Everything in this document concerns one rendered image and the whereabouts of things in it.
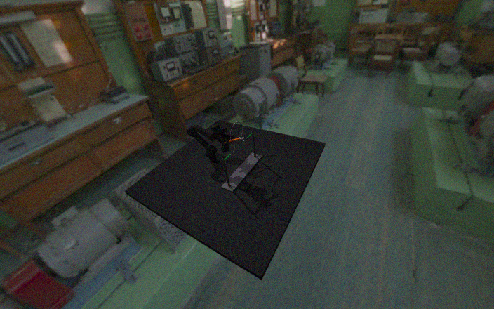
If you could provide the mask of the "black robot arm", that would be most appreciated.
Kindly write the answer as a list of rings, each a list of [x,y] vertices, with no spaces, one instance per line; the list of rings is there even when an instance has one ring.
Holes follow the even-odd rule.
[[[214,141],[215,139],[218,139],[219,131],[218,129],[220,128],[218,124],[214,124],[211,126],[213,131],[208,131],[202,127],[200,127],[198,124],[195,126],[191,126],[187,129],[187,134],[190,136],[194,137],[205,149],[206,149],[206,156],[209,158],[209,162],[215,162],[218,158],[216,158],[215,153],[217,152],[217,149],[213,145],[209,145],[197,132],[205,135],[210,141]]]

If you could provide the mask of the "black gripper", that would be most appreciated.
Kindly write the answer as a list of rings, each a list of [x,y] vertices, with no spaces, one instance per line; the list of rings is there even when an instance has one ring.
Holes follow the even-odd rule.
[[[227,132],[227,128],[223,127],[223,128],[218,129],[218,131],[219,131],[218,142],[222,143],[222,146],[223,146],[223,147],[221,147],[222,152],[230,151],[230,148],[228,146],[229,145],[228,135],[224,134],[225,132]]]

